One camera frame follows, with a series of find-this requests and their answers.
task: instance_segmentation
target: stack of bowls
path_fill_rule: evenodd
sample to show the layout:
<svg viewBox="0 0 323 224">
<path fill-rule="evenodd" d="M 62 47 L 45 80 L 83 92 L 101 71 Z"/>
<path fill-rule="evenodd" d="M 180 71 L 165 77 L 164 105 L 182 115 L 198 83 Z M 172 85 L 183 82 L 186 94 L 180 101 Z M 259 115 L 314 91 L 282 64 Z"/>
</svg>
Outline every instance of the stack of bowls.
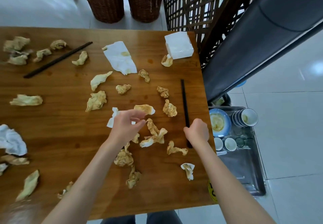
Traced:
<svg viewBox="0 0 323 224">
<path fill-rule="evenodd" d="M 232 114 L 232 122 L 237 127 L 255 126 L 258 123 L 258 115 L 251 108 L 245 108 Z"/>
</svg>

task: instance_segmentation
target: stainless steel tray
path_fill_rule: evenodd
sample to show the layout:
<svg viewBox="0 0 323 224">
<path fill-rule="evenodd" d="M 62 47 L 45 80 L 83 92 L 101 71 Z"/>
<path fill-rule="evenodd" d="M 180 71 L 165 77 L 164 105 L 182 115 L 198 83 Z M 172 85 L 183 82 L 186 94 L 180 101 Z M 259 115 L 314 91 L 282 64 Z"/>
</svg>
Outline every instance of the stainless steel tray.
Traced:
<svg viewBox="0 0 323 224">
<path fill-rule="evenodd" d="M 234 112 L 244 109 L 245 107 L 209 106 L 209 110 L 212 108 L 223 110 L 231 118 Z M 264 196 L 266 195 L 264 175 L 253 128 L 239 128 L 233 123 L 231 124 L 232 127 L 229 134 L 222 139 L 231 137 L 236 140 L 238 137 L 241 137 L 245 141 L 245 146 L 237 148 L 233 152 L 219 155 L 219 157 L 232 174 L 242 183 L 244 188 L 253 196 Z"/>
</svg>

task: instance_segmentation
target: chopstick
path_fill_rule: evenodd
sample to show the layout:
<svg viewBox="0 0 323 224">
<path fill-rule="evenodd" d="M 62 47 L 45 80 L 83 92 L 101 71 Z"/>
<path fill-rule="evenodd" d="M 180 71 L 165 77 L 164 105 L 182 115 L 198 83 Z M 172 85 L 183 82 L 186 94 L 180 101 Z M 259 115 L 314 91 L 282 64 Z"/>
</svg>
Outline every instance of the chopstick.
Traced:
<svg viewBox="0 0 323 224">
<path fill-rule="evenodd" d="M 181 79 L 181 85 L 182 85 L 183 106 L 184 106 L 184 114 L 185 114 L 185 124 L 186 124 L 186 127 L 190 127 L 190 119 L 188 117 L 185 85 L 184 85 L 183 79 Z M 189 140 L 187 140 L 186 144 L 187 144 L 188 148 L 190 148 L 190 149 L 193 148 L 192 144 L 189 142 Z"/>
<path fill-rule="evenodd" d="M 79 50 L 84 49 L 85 47 L 91 45 L 92 43 L 93 42 L 90 41 L 90 42 L 88 42 L 88 43 L 86 43 L 86 44 L 84 44 L 84 45 L 82 45 L 82 46 L 80 46 L 80 47 L 78 47 L 78 48 L 76 48 L 76 49 L 74 49 L 72 51 L 69 51 L 68 53 L 65 53 L 64 55 L 60 56 L 59 58 L 54 59 L 53 61 L 43 65 L 42 67 L 39 67 L 38 69 L 35 69 L 34 71 L 31 71 L 29 74 L 26 74 L 24 76 L 24 78 L 28 79 L 28 78 L 33 77 L 34 75 L 39 74 L 40 72 L 44 71 L 45 69 L 48 69 L 49 67 L 53 66 L 54 64 L 66 59 L 67 57 L 73 55 L 74 53 L 78 52 Z"/>
</svg>

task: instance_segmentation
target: dirty plate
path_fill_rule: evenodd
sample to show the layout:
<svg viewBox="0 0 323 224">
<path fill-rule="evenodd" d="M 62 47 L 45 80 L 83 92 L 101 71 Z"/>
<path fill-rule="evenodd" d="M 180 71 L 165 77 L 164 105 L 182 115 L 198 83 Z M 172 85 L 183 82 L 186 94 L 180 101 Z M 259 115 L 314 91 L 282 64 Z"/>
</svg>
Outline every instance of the dirty plate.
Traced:
<svg viewBox="0 0 323 224">
<path fill-rule="evenodd" d="M 221 109 L 213 108 L 209 110 L 214 137 L 224 137 L 231 130 L 230 117 Z"/>
</svg>

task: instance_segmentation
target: table surface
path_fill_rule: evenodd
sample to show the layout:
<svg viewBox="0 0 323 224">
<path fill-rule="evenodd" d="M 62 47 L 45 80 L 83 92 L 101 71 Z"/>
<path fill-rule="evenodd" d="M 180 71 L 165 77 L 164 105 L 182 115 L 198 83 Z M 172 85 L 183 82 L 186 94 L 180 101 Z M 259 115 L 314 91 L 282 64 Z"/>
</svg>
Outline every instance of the table surface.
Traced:
<svg viewBox="0 0 323 224">
<path fill-rule="evenodd" d="M 173 210 L 213 204 L 207 189 L 208 176 L 194 149 L 188 154 L 167 155 L 168 142 L 176 147 L 187 148 L 183 132 L 185 116 L 180 79 L 185 79 L 190 122 L 201 118 L 208 124 L 212 138 L 211 122 L 203 85 L 202 72 L 197 53 L 195 35 L 188 35 L 194 47 L 192 57 L 174 60 L 171 67 L 161 65 L 167 54 L 164 36 L 167 31 L 101 30 L 101 29 L 54 29 L 54 28 L 0 28 L 0 43 L 23 36 L 31 39 L 34 51 L 49 47 L 56 39 L 63 39 L 68 47 L 54 51 L 39 63 L 27 65 L 2 64 L 0 69 L 0 119 L 1 123 L 15 129 L 27 144 L 31 163 L 11 166 L 0 177 L 0 213 L 4 218 L 21 216 L 42 221 L 59 202 L 57 193 L 70 181 L 76 181 L 91 161 L 111 129 L 106 127 L 112 115 L 112 107 L 119 110 L 132 109 L 134 105 L 149 104 L 156 110 L 151 117 L 157 128 L 166 128 L 165 144 L 153 144 L 141 148 L 131 143 L 129 151 L 142 177 L 133 189 L 125 182 L 131 171 L 129 166 L 112 164 L 102 189 L 93 206 L 90 219 Z M 79 53 L 61 61 L 31 79 L 23 75 L 77 48 L 88 41 L 89 58 L 82 66 L 71 63 Z M 151 78 L 146 83 L 138 74 L 124 76 L 114 71 L 103 54 L 102 47 L 123 41 L 131 54 L 137 70 L 145 69 Z M 8 53 L 0 51 L 0 60 L 6 61 Z M 107 94 L 107 103 L 100 110 L 85 112 L 87 100 L 92 93 L 90 81 L 98 74 L 112 71 L 97 88 Z M 119 95 L 116 85 L 131 84 L 125 95 Z M 157 86 L 169 89 L 169 100 L 177 107 L 178 115 L 168 117 L 163 113 L 165 99 L 156 91 Z M 44 102 L 39 106 L 11 106 L 9 101 L 17 94 L 40 95 Z M 140 130 L 140 139 L 149 136 L 146 126 Z M 188 181 L 181 169 L 183 163 L 195 165 L 194 180 Z M 39 169 L 40 181 L 29 201 L 15 203 L 23 188 L 24 179 Z"/>
</svg>

